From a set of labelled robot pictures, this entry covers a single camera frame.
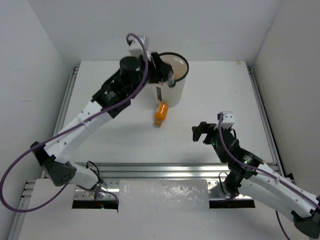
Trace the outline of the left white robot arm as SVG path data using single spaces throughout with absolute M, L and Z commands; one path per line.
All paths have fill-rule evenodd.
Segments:
M 169 83 L 173 80 L 172 66 L 157 52 L 148 61 L 143 56 L 126 56 L 119 69 L 92 96 L 84 109 L 51 140 L 39 148 L 35 141 L 30 149 L 39 165 L 57 187 L 74 184 L 94 189 L 103 180 L 94 170 L 84 168 L 71 157 L 78 147 L 98 128 L 114 119 L 131 104 L 129 95 L 136 95 L 147 83 Z

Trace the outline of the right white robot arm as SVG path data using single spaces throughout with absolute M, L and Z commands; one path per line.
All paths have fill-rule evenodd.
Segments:
M 201 122 L 192 127 L 192 139 L 211 145 L 229 174 L 225 190 L 232 196 L 246 195 L 281 213 L 296 229 L 311 239 L 320 238 L 320 197 L 303 190 L 269 167 L 262 159 L 242 148 L 232 128 Z

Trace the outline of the clear bottle blue label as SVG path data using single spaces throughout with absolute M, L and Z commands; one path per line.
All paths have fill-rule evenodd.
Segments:
M 167 85 L 169 88 L 172 88 L 175 86 L 175 84 L 176 84 L 175 74 L 173 71 L 170 71 L 167 76 Z

